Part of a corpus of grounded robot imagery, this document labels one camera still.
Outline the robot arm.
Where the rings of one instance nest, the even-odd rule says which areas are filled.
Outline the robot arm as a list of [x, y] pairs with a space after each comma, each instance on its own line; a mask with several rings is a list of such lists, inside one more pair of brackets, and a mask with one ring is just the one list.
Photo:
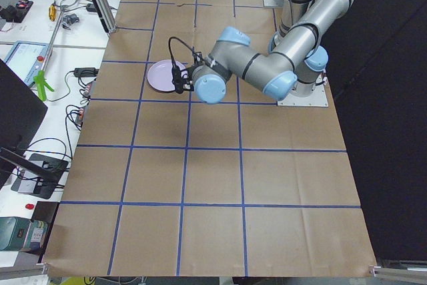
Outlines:
[[187, 73], [172, 62], [176, 93], [194, 91], [200, 101], [219, 103], [232, 75], [244, 80], [275, 101], [283, 100], [298, 80], [296, 70], [315, 54], [329, 27], [346, 14], [354, 0], [287, 0], [290, 25], [281, 25], [272, 37], [268, 55], [250, 47], [251, 39], [234, 27], [226, 27], [206, 56], [194, 52]]

